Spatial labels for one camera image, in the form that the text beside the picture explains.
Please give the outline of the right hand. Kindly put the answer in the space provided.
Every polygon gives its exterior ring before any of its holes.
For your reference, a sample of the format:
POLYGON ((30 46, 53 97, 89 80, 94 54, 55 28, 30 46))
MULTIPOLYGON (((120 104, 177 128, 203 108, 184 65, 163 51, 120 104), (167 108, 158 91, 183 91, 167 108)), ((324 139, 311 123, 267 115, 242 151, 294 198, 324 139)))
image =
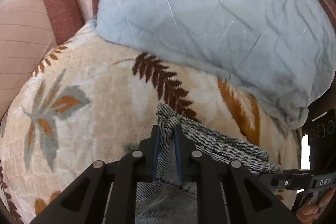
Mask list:
POLYGON ((300 208, 296 213, 298 220, 301 223, 313 223, 313 221, 318 219, 318 217, 322 214, 322 211, 326 209, 334 193, 335 188, 331 188, 326 192, 319 203, 310 203, 300 208))

